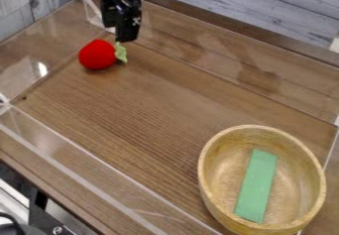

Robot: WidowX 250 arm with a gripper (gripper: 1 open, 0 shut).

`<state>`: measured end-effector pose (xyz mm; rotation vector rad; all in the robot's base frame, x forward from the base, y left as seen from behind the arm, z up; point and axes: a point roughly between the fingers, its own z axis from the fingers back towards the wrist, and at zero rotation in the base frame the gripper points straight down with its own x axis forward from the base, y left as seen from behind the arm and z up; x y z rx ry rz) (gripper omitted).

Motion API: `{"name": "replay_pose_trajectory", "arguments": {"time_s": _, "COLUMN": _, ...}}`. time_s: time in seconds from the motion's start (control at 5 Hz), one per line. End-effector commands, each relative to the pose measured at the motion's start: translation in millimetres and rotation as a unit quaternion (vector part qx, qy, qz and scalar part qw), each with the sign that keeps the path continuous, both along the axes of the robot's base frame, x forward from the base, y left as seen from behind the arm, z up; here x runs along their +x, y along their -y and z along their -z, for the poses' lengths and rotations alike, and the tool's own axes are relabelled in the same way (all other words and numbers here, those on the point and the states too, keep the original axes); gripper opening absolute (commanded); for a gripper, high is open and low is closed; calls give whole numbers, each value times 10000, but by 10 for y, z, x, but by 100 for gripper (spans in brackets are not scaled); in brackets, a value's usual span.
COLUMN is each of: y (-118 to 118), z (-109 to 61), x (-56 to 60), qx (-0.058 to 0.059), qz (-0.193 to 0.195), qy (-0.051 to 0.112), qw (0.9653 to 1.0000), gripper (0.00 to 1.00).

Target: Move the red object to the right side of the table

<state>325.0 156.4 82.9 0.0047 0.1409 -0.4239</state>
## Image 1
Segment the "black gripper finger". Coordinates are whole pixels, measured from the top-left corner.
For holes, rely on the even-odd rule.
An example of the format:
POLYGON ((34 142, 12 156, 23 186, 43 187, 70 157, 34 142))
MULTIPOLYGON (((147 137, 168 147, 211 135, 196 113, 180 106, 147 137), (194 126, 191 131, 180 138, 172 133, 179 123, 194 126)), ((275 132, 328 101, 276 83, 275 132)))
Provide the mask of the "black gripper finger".
POLYGON ((122 43, 132 42, 138 39, 142 24, 140 2, 132 1, 130 4, 118 6, 118 17, 115 34, 116 40, 122 43))
POLYGON ((107 28, 116 26, 116 6, 112 0, 100 0, 100 13, 103 25, 107 28))

